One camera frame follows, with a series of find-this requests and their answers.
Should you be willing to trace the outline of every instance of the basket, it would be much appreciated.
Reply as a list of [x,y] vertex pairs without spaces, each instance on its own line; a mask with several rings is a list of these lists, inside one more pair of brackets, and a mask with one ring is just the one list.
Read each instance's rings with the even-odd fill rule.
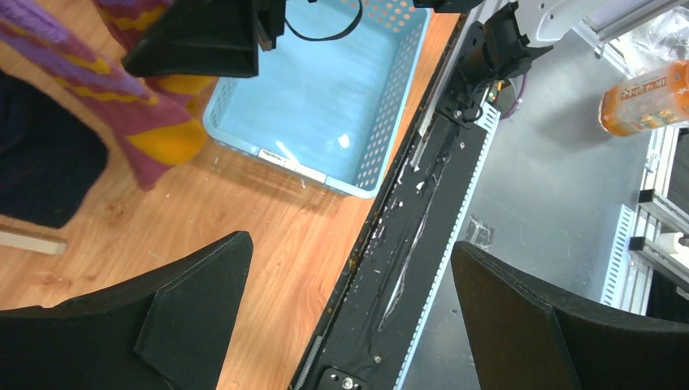
[[[289,30],[260,52],[260,74],[221,78],[203,123],[220,145],[371,198],[390,158],[431,13],[411,0],[366,0],[361,23],[338,41]],[[326,37],[351,23],[357,0],[287,2],[301,34]]]

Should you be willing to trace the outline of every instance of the wooden block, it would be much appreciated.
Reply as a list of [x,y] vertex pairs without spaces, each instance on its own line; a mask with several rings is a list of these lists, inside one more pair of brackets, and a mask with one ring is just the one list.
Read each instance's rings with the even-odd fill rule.
[[63,239],[22,232],[8,227],[0,227],[0,245],[42,254],[63,254],[67,248],[67,242]]

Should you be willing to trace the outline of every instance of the screw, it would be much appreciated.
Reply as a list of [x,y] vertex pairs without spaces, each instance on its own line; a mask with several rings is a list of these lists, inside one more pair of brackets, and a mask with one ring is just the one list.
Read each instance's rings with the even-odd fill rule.
[[351,378],[342,379],[342,388],[350,389],[354,387],[354,381]]

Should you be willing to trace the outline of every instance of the wooden floor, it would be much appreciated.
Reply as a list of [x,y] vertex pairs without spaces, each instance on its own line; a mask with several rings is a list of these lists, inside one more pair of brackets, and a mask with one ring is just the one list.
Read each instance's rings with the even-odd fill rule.
[[[122,55],[89,0],[39,3],[96,50]],[[434,16],[402,128],[408,127],[456,22],[455,15]],[[105,173],[65,228],[0,217],[0,225],[69,243],[60,256],[0,248],[0,309],[54,306],[172,262],[230,232],[248,231],[253,261],[218,388],[286,388],[371,201],[303,189],[289,175],[212,144],[143,193],[103,123],[2,43],[0,59],[3,71],[46,91],[110,146]]]

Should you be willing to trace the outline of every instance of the orange bottle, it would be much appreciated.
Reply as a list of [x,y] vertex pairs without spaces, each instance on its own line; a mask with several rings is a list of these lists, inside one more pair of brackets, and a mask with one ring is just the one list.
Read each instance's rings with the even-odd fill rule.
[[689,120],[689,61],[677,61],[612,87],[600,102],[600,124],[626,137]]

